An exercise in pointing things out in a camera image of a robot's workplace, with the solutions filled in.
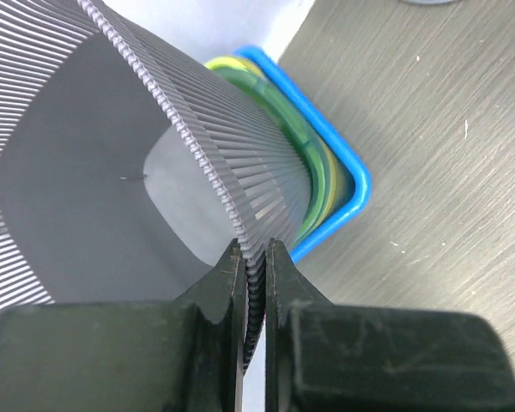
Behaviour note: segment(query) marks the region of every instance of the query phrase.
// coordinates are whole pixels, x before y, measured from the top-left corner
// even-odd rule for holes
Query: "blue plastic tray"
[[[362,163],[361,159],[359,159],[359,156],[345,143],[345,140],[334,126],[330,124],[311,101],[301,93],[288,75],[284,73],[261,48],[254,45],[247,45],[235,51],[234,54],[250,59],[261,69],[269,80],[300,110],[307,122],[309,122],[315,131],[323,138],[326,144],[330,146],[330,149],[353,175],[353,197],[295,247],[290,253],[290,256],[292,260],[297,263],[364,209],[372,191],[370,173],[368,173],[367,167]]]

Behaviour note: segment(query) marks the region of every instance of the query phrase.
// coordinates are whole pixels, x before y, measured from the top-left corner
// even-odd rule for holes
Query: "gray table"
[[[515,0],[317,0],[281,66],[373,176],[302,271],[338,303],[478,313],[515,366]]]

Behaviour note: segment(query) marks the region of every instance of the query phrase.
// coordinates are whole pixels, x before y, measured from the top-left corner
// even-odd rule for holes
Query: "gray mesh waste bin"
[[[171,299],[236,236],[251,352],[310,190],[251,99],[103,2],[0,0],[0,310]]]

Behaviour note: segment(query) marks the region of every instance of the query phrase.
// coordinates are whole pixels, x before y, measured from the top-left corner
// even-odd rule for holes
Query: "stainless steel surface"
[[[515,0],[318,0],[281,66],[373,176],[302,271],[338,303],[478,313],[515,366]]]
[[[314,0],[106,0],[201,63],[247,44],[277,60]]]

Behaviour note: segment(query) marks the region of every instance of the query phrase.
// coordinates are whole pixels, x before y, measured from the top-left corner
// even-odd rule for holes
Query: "white surface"
[[[278,60],[314,0],[105,0],[119,14],[201,63],[262,46]]]

